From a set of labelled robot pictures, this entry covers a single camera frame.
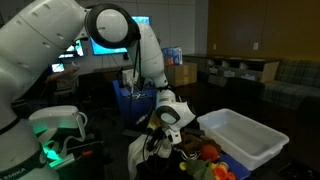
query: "monitor screen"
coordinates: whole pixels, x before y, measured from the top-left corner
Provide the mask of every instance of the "monitor screen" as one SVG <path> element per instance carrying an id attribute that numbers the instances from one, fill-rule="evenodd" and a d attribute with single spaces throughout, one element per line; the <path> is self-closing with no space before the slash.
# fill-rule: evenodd
<path id="1" fill-rule="evenodd" d="M 59 56 L 59 58 L 72 58 L 83 56 L 83 49 L 80 40 L 76 41 L 75 46 L 70 46 L 63 54 Z"/>
<path id="2" fill-rule="evenodd" d="M 151 24 L 149 16 L 132 16 L 132 19 L 137 23 L 142 22 L 149 25 Z M 119 54 L 119 53 L 127 52 L 126 48 L 109 49 L 109 48 L 100 46 L 92 38 L 90 38 L 90 40 L 91 40 L 93 55 L 108 55 L 108 54 Z"/>
<path id="3" fill-rule="evenodd" d="M 64 65 L 62 63 L 52 64 L 51 68 L 54 73 L 64 71 Z"/>

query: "cardboard box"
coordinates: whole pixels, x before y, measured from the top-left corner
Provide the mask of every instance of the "cardboard box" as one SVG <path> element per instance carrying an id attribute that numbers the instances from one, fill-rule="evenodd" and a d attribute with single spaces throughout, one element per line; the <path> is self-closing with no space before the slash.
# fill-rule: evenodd
<path id="1" fill-rule="evenodd" d="M 164 64 L 167 67 L 182 64 L 181 47 L 163 48 L 162 49 Z"/>
<path id="2" fill-rule="evenodd" d="M 197 82 L 197 64 L 185 63 L 165 69 L 170 86 L 178 87 Z"/>

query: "white plastic bin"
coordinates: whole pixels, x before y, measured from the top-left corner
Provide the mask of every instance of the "white plastic bin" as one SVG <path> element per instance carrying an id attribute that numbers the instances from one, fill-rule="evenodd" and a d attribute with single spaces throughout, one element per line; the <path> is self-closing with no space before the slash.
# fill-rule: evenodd
<path id="1" fill-rule="evenodd" d="M 283 133 L 229 109 L 207 113 L 197 120 L 206 136 L 250 171 L 276 156 L 289 142 Z"/>

